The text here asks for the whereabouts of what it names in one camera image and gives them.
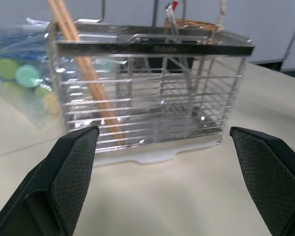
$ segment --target wicker basket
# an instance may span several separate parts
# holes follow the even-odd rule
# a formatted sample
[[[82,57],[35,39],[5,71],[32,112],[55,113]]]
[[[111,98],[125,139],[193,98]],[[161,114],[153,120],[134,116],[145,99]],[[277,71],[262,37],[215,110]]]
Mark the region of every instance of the wicker basket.
[[[183,8],[183,16],[185,15],[186,11],[186,2],[183,1],[184,8]],[[209,22],[203,22],[203,21],[194,21],[194,20],[188,20],[183,18],[176,18],[176,23],[179,28],[184,28],[184,27],[199,27],[203,30],[209,30],[209,31],[221,31],[223,30],[223,22],[224,22],[224,15],[225,15],[225,6],[226,6],[226,0],[221,0],[221,7],[220,7],[220,14],[218,17],[217,24],[209,23]],[[166,28],[170,28],[170,22],[168,19],[165,20],[164,26]]]

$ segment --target wooden chopsticks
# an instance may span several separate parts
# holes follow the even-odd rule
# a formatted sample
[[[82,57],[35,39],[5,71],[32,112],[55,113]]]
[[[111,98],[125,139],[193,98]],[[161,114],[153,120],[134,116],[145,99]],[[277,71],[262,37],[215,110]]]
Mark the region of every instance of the wooden chopsticks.
[[[61,31],[66,40],[69,41],[81,41],[79,37],[79,32],[73,24],[70,13],[63,0],[48,0],[49,5],[54,12],[54,15],[58,21]],[[92,59],[90,57],[76,57],[76,62],[88,81],[98,80],[98,76],[95,72],[95,68],[92,64]],[[107,101],[109,97],[105,93],[101,84],[88,84],[88,88],[96,101]],[[97,104],[98,109],[102,110],[101,116],[105,119],[106,125],[110,126],[109,131],[112,134],[112,138],[118,141],[119,146],[125,145],[124,134],[120,127],[119,121],[116,119],[118,116],[115,111],[112,111],[114,107],[109,102],[102,102]]]

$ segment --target tabletop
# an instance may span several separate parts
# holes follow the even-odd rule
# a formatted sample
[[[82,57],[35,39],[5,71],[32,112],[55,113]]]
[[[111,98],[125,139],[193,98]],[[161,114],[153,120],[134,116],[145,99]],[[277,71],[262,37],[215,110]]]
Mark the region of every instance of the tabletop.
[[[248,64],[221,144],[161,163],[93,169],[75,236],[270,236],[241,174],[231,126],[283,139],[295,151],[295,78]],[[0,97],[0,210],[61,136],[33,127]]]

